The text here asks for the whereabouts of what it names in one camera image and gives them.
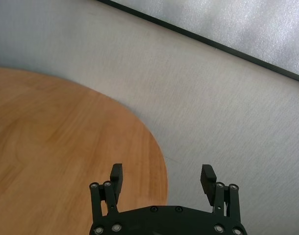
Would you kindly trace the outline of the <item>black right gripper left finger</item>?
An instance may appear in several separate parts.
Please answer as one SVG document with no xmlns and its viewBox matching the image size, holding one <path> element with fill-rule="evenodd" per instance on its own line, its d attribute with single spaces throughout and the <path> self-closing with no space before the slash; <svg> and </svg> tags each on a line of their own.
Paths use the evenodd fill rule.
<svg viewBox="0 0 299 235">
<path fill-rule="evenodd" d="M 93 182 L 89 185 L 91 194 L 92 217 L 101 218 L 101 202 L 105 201 L 107 206 L 107 215 L 118 213 L 117 204 L 123 184 L 123 166 L 114 164 L 110 173 L 110 180 L 103 184 Z"/>
</svg>

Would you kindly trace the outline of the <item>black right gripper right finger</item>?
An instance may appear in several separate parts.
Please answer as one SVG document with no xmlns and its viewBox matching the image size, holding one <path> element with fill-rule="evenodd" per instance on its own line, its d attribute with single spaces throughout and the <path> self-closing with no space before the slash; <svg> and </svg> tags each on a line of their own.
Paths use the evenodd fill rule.
<svg viewBox="0 0 299 235">
<path fill-rule="evenodd" d="M 229 218 L 241 218 L 239 187 L 236 184 L 226 186 L 217 181 L 214 169 L 209 164 L 202 165 L 200 182 L 207 196 L 212 213 Z"/>
</svg>

